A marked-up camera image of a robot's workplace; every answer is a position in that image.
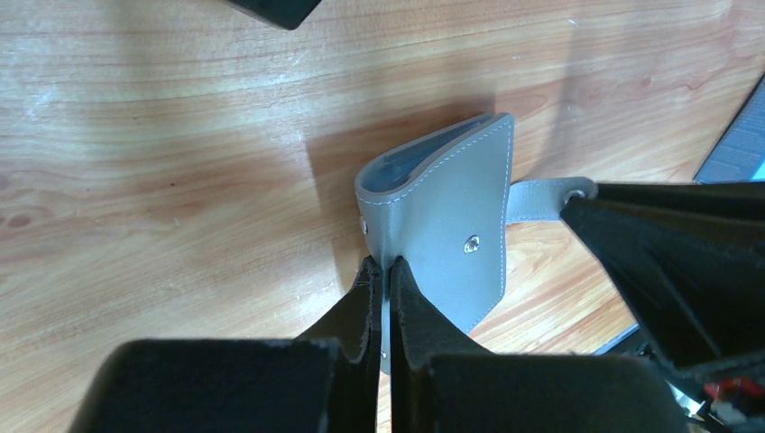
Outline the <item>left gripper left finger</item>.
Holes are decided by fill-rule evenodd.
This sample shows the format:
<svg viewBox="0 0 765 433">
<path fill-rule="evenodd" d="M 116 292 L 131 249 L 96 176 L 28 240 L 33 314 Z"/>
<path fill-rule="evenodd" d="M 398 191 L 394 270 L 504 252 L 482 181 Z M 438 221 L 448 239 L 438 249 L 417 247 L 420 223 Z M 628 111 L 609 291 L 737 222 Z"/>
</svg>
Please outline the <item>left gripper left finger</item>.
<svg viewBox="0 0 765 433">
<path fill-rule="evenodd" d="M 74 432 L 371 432 L 383 280 L 363 260 L 347 294 L 292 339 L 142 339 L 107 357 Z"/>
</svg>

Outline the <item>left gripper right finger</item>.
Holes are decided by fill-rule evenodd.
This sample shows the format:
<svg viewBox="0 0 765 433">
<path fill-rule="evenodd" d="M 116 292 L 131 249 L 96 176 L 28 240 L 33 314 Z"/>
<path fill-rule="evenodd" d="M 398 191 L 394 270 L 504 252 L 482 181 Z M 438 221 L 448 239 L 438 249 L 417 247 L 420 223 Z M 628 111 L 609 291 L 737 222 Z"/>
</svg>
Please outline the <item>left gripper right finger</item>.
<svg viewBox="0 0 765 433">
<path fill-rule="evenodd" d="M 390 271 L 396 432 L 684 432 L 665 380 L 626 356 L 498 355 Z"/>
</svg>

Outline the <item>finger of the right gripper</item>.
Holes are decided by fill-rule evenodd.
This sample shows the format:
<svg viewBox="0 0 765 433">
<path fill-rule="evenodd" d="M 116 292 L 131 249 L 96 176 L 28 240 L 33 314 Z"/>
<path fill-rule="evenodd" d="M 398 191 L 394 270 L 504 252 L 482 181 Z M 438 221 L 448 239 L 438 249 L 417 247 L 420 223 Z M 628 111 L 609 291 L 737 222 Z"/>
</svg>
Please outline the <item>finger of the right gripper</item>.
<svg viewBox="0 0 765 433">
<path fill-rule="evenodd" d="M 659 362 L 764 377 L 764 186 L 603 184 L 563 221 L 603 266 Z"/>
</svg>

